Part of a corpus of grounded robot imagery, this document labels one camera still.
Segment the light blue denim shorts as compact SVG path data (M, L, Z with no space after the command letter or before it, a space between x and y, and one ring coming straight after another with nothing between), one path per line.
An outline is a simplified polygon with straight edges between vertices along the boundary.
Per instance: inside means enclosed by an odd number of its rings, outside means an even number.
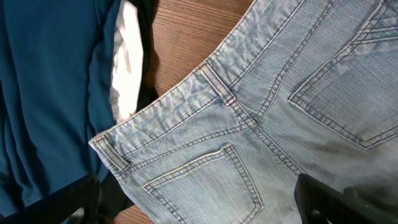
M255 0L90 145L156 223L300 223L300 174L396 216L397 2Z

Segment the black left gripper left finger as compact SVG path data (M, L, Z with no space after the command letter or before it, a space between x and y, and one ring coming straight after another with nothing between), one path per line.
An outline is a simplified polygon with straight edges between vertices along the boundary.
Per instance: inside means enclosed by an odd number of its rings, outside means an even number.
M90 174L20 212L1 218L1 224L63 223L79 209L83 210L82 223L94 223L100 196L100 182L96 175Z

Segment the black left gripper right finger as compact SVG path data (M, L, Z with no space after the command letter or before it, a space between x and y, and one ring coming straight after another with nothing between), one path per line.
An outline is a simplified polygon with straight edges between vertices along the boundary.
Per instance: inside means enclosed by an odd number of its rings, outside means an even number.
M339 192L300 174L294 199L302 224L397 224L397 198L375 189L347 187Z

